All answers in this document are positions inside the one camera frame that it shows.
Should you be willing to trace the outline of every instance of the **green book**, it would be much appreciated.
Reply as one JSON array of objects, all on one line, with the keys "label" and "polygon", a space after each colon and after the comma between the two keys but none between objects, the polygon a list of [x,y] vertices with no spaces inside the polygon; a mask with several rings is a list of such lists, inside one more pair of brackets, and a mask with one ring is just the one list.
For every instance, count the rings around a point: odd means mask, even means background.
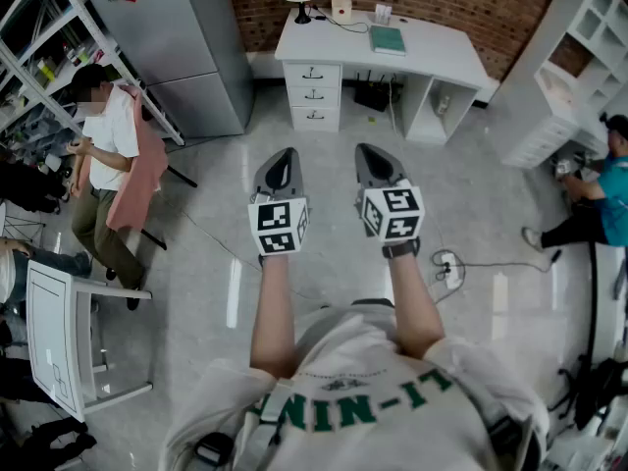
[{"label": "green book", "polygon": [[371,26],[371,48],[373,52],[405,56],[401,30],[396,27]]}]

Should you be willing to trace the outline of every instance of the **olive pants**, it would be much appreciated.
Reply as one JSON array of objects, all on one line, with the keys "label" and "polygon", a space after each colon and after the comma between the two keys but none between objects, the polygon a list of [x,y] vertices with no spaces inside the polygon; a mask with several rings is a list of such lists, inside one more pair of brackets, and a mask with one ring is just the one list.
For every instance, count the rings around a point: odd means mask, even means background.
[{"label": "olive pants", "polygon": [[107,216],[115,197],[115,190],[97,190],[86,183],[78,198],[72,231],[96,260],[116,271],[123,287],[138,288],[144,269],[118,233],[107,227]]}]

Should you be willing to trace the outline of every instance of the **gray refrigerator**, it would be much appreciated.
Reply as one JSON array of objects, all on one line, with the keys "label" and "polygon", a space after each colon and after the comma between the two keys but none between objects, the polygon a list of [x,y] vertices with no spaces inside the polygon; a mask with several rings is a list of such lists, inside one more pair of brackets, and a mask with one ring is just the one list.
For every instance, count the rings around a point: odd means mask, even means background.
[{"label": "gray refrigerator", "polygon": [[185,137],[242,134],[252,75],[231,0],[90,0]]}]

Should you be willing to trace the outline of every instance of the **teal shirt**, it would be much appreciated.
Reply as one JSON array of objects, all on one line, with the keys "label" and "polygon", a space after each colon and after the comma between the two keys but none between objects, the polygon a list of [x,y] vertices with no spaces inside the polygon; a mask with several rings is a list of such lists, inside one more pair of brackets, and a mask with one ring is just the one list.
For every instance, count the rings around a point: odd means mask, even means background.
[{"label": "teal shirt", "polygon": [[608,155],[598,178],[606,199],[596,201],[608,244],[628,246],[628,157]]}]

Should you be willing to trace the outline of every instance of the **black cap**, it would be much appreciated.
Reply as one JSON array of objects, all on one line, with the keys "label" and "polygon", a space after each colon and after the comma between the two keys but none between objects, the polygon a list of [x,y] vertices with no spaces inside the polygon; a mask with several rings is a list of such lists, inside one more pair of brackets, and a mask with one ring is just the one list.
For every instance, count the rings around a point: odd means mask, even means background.
[{"label": "black cap", "polygon": [[70,93],[77,102],[91,101],[91,89],[100,87],[100,82],[106,82],[107,74],[100,65],[87,65],[78,70],[72,78]]},{"label": "black cap", "polygon": [[606,127],[608,128],[608,132],[617,131],[624,138],[628,139],[628,118],[623,115],[613,115],[607,121],[604,121]]}]

